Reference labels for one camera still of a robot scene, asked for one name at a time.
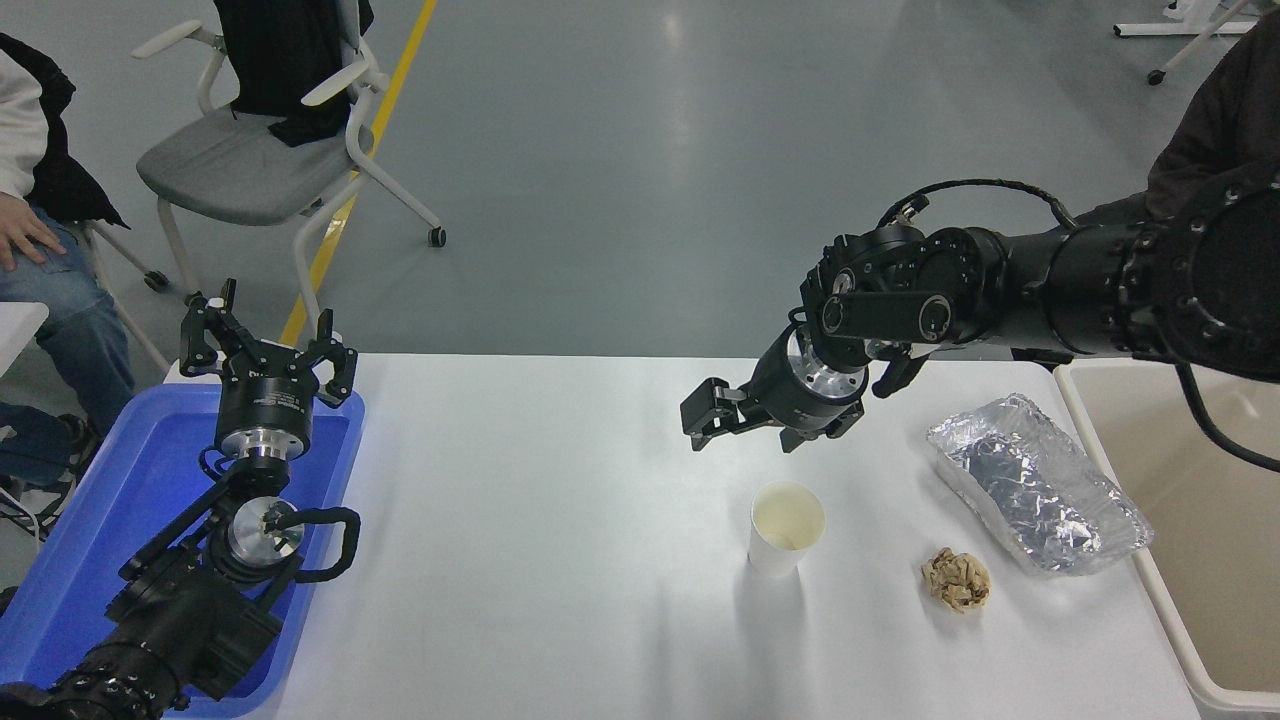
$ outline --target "white bin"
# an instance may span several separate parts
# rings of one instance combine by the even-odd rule
[[[1076,360],[1055,375],[1085,451],[1156,528],[1134,561],[1193,693],[1212,711],[1280,712],[1280,474],[1210,442],[1167,365]],[[1196,377],[1228,437],[1280,456],[1280,386]]]

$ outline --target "white paper cup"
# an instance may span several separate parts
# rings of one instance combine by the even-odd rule
[[[813,491],[790,480],[769,483],[751,502],[746,557],[762,574],[781,578],[795,569],[824,529],[827,514]]]

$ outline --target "aluminum foil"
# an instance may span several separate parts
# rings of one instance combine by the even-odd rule
[[[928,433],[942,479],[1034,573],[1088,575],[1155,530],[1034,402],[1010,395]]]

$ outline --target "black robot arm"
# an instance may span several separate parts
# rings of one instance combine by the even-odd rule
[[[837,237],[751,379],[708,378],[681,404],[694,450],[763,425],[782,428],[788,452],[838,437],[863,415],[872,360],[888,363],[870,384],[887,397],[934,350],[977,342],[1280,382],[1280,163],[1222,176],[1157,223],[1074,227],[1038,195],[1062,213],[1059,229],[925,236],[910,224],[916,195],[874,231]]]
[[[179,360],[184,375],[221,377],[206,452],[220,450],[225,471],[201,455],[214,484],[120,568],[127,584],[106,609],[111,634],[50,688],[0,685],[0,720],[155,719],[186,708],[188,685],[220,700],[279,635],[271,609],[289,584],[332,580],[351,566],[355,511],[298,510],[278,495],[289,461],[311,445],[314,401],[338,406],[351,396],[357,354],[333,334],[329,310],[305,351],[259,340],[232,314],[234,293],[229,279],[220,297],[189,299]],[[321,388],[314,369],[326,360],[334,375]],[[340,557],[302,570],[303,528],[323,524],[343,525]]]

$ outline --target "white sleeve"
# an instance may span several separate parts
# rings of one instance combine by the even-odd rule
[[[45,156],[49,123],[40,83],[0,50],[0,192],[23,197],[36,186],[31,170]]]

